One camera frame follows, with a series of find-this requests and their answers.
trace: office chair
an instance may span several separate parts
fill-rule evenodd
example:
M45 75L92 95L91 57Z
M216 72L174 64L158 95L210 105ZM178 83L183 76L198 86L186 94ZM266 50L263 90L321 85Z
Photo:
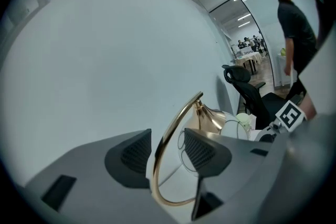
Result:
M247 69L241 66L223 65L225 80L232 84L241 94L245 102L245 112L247 109L257 117L256 129L262 130L275 120L275 114L286 104L286 100L270 92L264 97L260 96L259 89L265 85L261 82L256 86L249 84L251 79ZM291 101L298 104L300 97L295 95Z

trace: wooden floor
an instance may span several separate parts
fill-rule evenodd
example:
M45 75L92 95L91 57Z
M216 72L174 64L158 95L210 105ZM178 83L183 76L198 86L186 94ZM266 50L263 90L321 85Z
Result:
M280 89L275 90L273 86L273 74L272 74L272 68L271 68L269 57L266 56L262 60L263 61L261 62L260 65L256 65L256 69L258 73L255 75L251 75L251 80L249 83L252 85L256 85L260 82L266 83L266 85L262 86L259 90L261 97L265 96L269 92L273 92L282 98L286 98L290 90L289 86L284 86L284 87L281 87ZM238 113L245 112L245 107L243 105L243 102L244 102L244 99L241 98L240 103L239 103Z

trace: gold metal frame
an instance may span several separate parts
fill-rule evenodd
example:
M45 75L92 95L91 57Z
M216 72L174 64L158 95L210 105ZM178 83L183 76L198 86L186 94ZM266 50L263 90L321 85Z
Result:
M182 118L186 115L186 113L189 111L189 109L193 106L194 103L196 103L201 97L203 96L202 92L199 92L198 94L196 94L195 96L193 96L188 102L187 104L185 104L185 106L180 110L180 112L175 116L175 118L173 119L173 121L171 122L171 124L169 125L168 129L166 130L166 132L164 133L156 151L155 151L155 155L154 155L154 166L153 166L153 171L152 171L152 180L151 180L151 189L152 189L152 196L154 197L154 199L161 203L161 204L165 204L165 205L169 205L169 206L182 206L182 205L186 205L189 202L192 202L195 200L195 198L191 198L185 201L178 201L178 202L174 202L174 201L169 201L166 200L160 193L159 190L159 169L160 169L160 165L161 165L161 161L163 158L163 154L168 146L168 143L170 141L170 139L172 138L176 128L178 127L178 125L180 124L180 122L182 121Z

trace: gold lamp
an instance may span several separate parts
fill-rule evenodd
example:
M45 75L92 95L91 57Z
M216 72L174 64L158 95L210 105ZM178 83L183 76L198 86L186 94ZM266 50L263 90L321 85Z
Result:
M203 131L212 132L215 134L220 135L222 128L225 125L226 122L226 116L225 113L219 110L212 110L208 108L206 105L204 105L200 98L203 96L202 92L199 92L195 96L193 96L180 110L180 112L176 115L176 117L173 119L172 123L169 125L168 129L164 133L157 149L155 152L155 159L154 159L154 166L152 170L152 180L151 180L151 189L152 189L152 196L154 199L161 204L169 205L169 206L182 206L186 205L189 202L194 201L194 198L185 200L185 201L179 201L179 202L173 202L166 200L160 193L158 181L159 181L159 170L161 161L163 158L163 154L167 148L167 145L172 138L176 128L180 124L182 118L186 115L186 113L189 111L189 109L193 108L193 114L192 117L187 121L187 123L183 126L182 131L179 136L179 155L182 161L182 153L184 148L184 129L185 128L191 128L191 129L199 129ZM195 170L191 170L189 167L187 167L184 164L184 167L192 173L194 176L198 176L198 173Z

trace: doorway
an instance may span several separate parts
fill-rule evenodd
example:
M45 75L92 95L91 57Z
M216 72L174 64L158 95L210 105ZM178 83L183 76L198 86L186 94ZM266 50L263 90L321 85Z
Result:
M286 98L289 88L275 87L267 44L244 2L242 0L228 0L212 10L210 14L216 18L221 29L228 37L229 51L235 59L235 65L244 66L250 71L251 80L249 83L252 85L260 82L266 83L260 88L261 97L273 92L282 98ZM253 49L254 46L251 47L250 43L251 45L257 45L257 48ZM252 61L254 65L251 64L251 61L244 61L244 57L248 54L258 55L260 60ZM243 100L241 100L239 113L244 111Z

